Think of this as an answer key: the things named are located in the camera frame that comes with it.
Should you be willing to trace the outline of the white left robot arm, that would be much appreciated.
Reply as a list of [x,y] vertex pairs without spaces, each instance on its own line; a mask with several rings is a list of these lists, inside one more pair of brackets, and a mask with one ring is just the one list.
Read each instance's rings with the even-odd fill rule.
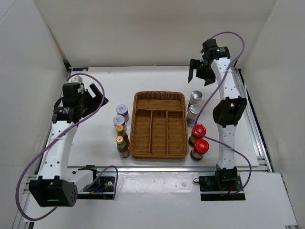
[[104,90],[108,103],[80,126],[65,121],[52,125],[38,179],[61,180],[69,192],[56,196],[49,183],[43,196],[50,206],[74,205],[78,199],[113,199],[117,168],[148,172],[191,165],[187,159],[120,157],[112,123],[115,107],[132,105],[138,91],[189,92],[186,67],[91,67],[86,72],[73,71],[72,75]]

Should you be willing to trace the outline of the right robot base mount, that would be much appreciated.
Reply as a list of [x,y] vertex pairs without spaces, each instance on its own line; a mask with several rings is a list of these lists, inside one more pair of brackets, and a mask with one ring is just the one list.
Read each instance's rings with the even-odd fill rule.
[[245,194],[239,191],[243,185],[241,177],[233,183],[218,185],[215,176],[199,176],[193,179],[199,185],[201,201],[245,201]]

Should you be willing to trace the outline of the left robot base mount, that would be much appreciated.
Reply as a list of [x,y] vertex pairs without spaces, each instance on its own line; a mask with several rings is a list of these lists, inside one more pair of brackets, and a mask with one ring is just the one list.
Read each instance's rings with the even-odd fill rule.
[[94,165],[86,165],[77,170],[85,171],[84,186],[78,188],[77,199],[114,200],[118,183],[118,168],[110,165],[99,172]]

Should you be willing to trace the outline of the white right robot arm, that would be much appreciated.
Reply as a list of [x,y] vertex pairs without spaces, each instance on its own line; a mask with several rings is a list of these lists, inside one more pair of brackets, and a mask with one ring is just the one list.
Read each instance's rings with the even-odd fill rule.
[[234,154],[234,138],[236,126],[247,105],[246,98],[241,97],[236,88],[227,47],[216,44],[204,44],[202,48],[199,76],[206,84],[217,82],[220,102],[213,109],[213,120],[219,133],[219,156],[214,176],[200,179],[201,191],[235,191],[241,182],[238,180]]

